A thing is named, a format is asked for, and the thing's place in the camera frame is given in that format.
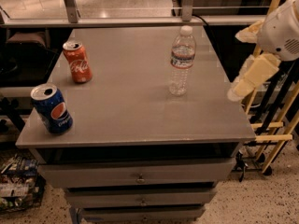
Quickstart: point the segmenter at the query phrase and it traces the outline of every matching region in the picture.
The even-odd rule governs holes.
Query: blue soda can
[[[33,105],[50,133],[64,133],[73,124],[66,109],[64,97],[59,89],[50,83],[31,90]]]

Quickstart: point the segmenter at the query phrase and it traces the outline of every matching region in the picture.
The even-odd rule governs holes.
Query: speckled floor
[[[217,194],[206,204],[205,213],[192,224],[298,224],[299,223],[299,151],[291,141],[271,167],[273,174],[231,173],[217,186]],[[38,208],[0,215],[5,224],[72,224],[70,205],[61,189],[46,185],[43,203]],[[186,221],[157,221],[157,224],[181,224]]]

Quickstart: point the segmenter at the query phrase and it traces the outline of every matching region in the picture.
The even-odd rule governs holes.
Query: robotic hand
[[[299,58],[299,0],[288,0],[235,36],[242,42],[256,43],[263,53],[250,55],[240,69],[227,96],[240,101],[262,85],[279,69],[281,61]]]

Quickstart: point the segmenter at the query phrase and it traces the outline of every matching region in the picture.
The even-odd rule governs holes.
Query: coca-cola can
[[[61,91],[46,83],[31,90],[32,103],[50,133],[64,133],[73,124]]]
[[[91,80],[93,73],[82,42],[70,40],[64,43],[63,48],[63,53],[69,63],[73,80],[76,83],[85,83]]]

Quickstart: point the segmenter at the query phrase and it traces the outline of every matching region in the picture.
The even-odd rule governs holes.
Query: clear plastic bottle
[[[182,26],[171,50],[169,91],[176,96],[186,93],[188,74],[193,65],[196,43],[191,26]]]

